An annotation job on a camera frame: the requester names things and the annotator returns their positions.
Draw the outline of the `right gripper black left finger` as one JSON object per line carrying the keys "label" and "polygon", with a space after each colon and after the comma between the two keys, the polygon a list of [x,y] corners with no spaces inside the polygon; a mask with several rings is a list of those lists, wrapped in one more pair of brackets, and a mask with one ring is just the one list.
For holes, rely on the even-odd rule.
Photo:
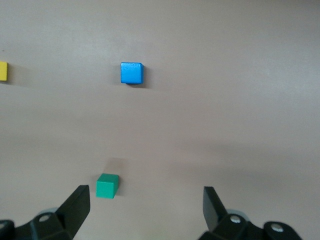
{"label": "right gripper black left finger", "polygon": [[80,185],[54,212],[44,212],[14,230],[15,240],[72,240],[90,212],[90,188]]}

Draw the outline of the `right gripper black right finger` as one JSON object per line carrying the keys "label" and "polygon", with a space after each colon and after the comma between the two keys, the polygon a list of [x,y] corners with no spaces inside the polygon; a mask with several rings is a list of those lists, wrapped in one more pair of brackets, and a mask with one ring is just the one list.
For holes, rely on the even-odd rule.
{"label": "right gripper black right finger", "polygon": [[201,240],[300,240],[299,234],[283,222],[268,221],[263,228],[237,213],[229,213],[212,186],[203,189],[202,211],[208,227]]}

